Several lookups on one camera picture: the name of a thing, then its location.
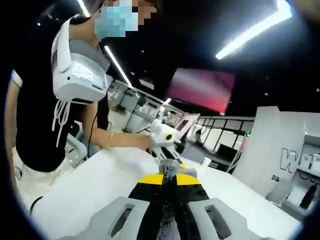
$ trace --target ceiling light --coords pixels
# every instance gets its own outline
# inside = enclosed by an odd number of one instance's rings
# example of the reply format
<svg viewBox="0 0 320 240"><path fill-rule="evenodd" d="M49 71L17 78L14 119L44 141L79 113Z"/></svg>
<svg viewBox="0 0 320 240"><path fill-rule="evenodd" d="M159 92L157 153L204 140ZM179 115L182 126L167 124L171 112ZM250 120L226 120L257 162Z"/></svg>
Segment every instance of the ceiling light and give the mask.
<svg viewBox="0 0 320 240"><path fill-rule="evenodd" d="M90 14L83 2L83 0L77 0L78 4L80 5L80 8L82 9L83 14L88 18L90 17Z"/></svg>
<svg viewBox="0 0 320 240"><path fill-rule="evenodd" d="M242 33L234 41L230 42L225 48L218 52L215 57L219 60L223 59L263 31L283 22L284 20L291 18L292 13L290 11L290 6L286 5L288 3L284 0L278 0L277 2L279 10L276 13L267 17L266 19L262 20L261 22L257 23L256 25L252 26L250 29Z"/></svg>
<svg viewBox="0 0 320 240"><path fill-rule="evenodd" d="M169 98L166 99L166 101L164 102L163 105L167 105L167 104L169 104L170 102L171 102L171 98L169 97Z"/></svg>
<svg viewBox="0 0 320 240"><path fill-rule="evenodd" d="M106 52L109 54L110 58L112 59L114 65L116 66L116 68L118 69L118 71L120 72L120 74L122 75L123 79L126 81L126 83L129 85L130 88L132 88L132 84L129 81L128 77L126 76L125 72L122 70L121 66L119 65L117 59L115 58L114 54L112 53L112 51L110 50L110 48L108 46L104 46L104 49L106 50Z"/></svg>

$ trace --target white table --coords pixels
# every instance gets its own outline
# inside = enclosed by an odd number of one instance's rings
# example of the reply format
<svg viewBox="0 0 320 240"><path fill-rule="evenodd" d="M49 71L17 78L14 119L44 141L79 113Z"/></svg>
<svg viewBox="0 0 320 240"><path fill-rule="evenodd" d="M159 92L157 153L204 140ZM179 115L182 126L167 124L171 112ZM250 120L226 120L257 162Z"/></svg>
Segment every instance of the white table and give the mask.
<svg viewBox="0 0 320 240"><path fill-rule="evenodd" d="M187 159L210 198L218 198L244 216L261 237L288 240L300 223L225 172ZM90 218L120 196L127 197L139 179L158 172L157 161L136 148L102 150L69 175L62 176L34 207L32 218L51 239L75 235Z"/></svg>

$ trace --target dark ceiling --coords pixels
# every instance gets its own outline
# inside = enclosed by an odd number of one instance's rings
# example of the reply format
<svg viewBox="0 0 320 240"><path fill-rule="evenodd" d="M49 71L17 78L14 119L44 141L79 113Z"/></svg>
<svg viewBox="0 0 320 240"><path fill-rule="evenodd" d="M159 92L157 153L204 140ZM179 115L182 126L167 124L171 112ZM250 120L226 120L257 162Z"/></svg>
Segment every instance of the dark ceiling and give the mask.
<svg viewBox="0 0 320 240"><path fill-rule="evenodd" d="M95 0L84 2L92 6ZM320 113L320 25L298 12L235 53L215 58L227 43L276 11L274 0L164 0L163 14L154 15L138 32L104 39L103 44L112 49L134 87L163 100L177 68L210 69L236 74L226 116L255 116L259 106ZM59 0L54 14L63 19L81 12L76 0ZM114 66L108 74L122 79ZM139 79L152 81L154 90ZM187 103L171 104L218 114Z"/></svg>

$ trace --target blue face mask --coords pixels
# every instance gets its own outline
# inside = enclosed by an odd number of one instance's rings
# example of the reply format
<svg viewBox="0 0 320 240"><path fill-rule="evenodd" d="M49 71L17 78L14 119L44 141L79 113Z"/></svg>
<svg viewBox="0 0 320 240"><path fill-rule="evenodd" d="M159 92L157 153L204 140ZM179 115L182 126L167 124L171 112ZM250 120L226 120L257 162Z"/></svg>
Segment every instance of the blue face mask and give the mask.
<svg viewBox="0 0 320 240"><path fill-rule="evenodd" d="M100 38L125 37L126 31L138 31L138 13L132 12L132 0L119 6L104 6L94 20L95 35Z"/></svg>

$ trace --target red screen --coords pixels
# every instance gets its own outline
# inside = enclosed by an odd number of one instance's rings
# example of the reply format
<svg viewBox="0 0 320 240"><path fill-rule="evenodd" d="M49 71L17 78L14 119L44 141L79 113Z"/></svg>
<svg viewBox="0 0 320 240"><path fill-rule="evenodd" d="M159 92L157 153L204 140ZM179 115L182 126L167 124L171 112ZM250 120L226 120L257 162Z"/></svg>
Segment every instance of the red screen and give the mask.
<svg viewBox="0 0 320 240"><path fill-rule="evenodd" d="M225 113L235 79L226 72L178 68L167 97Z"/></svg>

